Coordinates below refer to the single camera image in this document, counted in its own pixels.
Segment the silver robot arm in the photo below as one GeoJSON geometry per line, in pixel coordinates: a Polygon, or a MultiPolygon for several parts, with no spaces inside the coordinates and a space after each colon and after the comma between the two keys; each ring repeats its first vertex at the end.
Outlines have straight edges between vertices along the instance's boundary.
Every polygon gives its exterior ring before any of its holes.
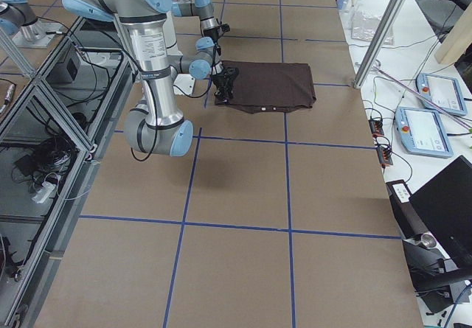
{"type": "Polygon", "coordinates": [[[96,21],[118,20],[131,42],[131,56],[142,79],[145,98],[125,120],[125,138],[142,153],[183,156],[192,143],[193,125],[176,104],[174,81],[179,74],[210,79],[224,102],[233,97],[236,67],[221,62],[218,39],[229,27],[214,16],[212,0],[62,0],[70,12],[96,21]],[[164,23],[168,14],[196,16],[203,36],[194,55],[169,55],[164,23]]]}
{"type": "Polygon", "coordinates": [[[215,16],[212,0],[175,0],[171,10],[175,17],[198,17],[201,34],[218,42],[221,23],[215,16]]]}

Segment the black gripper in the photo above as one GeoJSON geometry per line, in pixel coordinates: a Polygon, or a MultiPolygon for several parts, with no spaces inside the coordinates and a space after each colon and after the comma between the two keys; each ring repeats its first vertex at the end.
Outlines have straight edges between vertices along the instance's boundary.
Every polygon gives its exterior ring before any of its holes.
{"type": "Polygon", "coordinates": [[[212,82],[216,87],[215,101],[228,102],[233,99],[233,85],[239,72],[237,67],[223,67],[221,72],[212,75],[212,82]]]}
{"type": "Polygon", "coordinates": [[[202,35],[204,37],[211,38],[214,43],[217,43],[221,37],[221,28],[219,26],[216,26],[209,29],[203,29],[202,35]]]}

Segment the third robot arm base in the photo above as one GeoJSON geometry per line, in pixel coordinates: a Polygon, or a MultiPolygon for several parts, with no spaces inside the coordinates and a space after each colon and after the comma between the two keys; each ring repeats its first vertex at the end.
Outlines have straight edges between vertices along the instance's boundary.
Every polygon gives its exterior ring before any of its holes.
{"type": "Polygon", "coordinates": [[[62,24],[43,22],[27,0],[1,0],[1,29],[22,48],[45,49],[63,33],[62,24]]]}

